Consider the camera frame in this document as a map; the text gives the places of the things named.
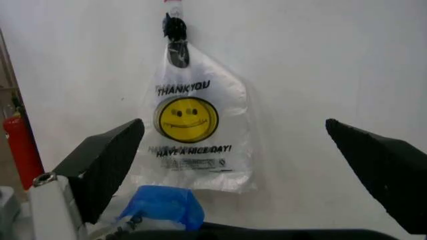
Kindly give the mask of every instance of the fire extinguisher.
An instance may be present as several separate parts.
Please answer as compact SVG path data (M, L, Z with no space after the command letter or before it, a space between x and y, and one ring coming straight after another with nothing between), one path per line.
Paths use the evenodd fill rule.
M25 115L19 112L3 122L16 169L25 190L32 186L35 177L44 173L33 134L28 126Z

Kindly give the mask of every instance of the white plastic bag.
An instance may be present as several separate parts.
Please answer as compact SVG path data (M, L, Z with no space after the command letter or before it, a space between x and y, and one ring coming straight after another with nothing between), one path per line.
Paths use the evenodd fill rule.
M177 38L169 35L140 108L145 134L130 182L135 187L245 191L253 171L246 88Z

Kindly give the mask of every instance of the smiley face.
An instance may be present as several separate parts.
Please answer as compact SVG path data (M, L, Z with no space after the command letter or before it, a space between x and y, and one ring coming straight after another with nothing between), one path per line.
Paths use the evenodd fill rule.
M214 106L198 97L167 99L154 114L156 129L181 143L197 143L211 136L218 127Z

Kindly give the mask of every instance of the blue plastic bag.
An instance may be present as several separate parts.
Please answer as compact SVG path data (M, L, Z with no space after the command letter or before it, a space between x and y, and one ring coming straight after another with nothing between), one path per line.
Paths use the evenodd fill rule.
M185 225L187 231L198 230L205 213L193 193L169 186L140 186L118 217L142 214L142 217L171 220Z

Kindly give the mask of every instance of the white wall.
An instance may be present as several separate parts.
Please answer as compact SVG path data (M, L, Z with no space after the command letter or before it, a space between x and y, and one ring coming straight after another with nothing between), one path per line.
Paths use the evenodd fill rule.
M409 236L328 137L329 117L427 152L425 0L185 0L190 41L248 85L259 191L198 191L207 220ZM0 0L46 170L136 117L164 50L161 0Z

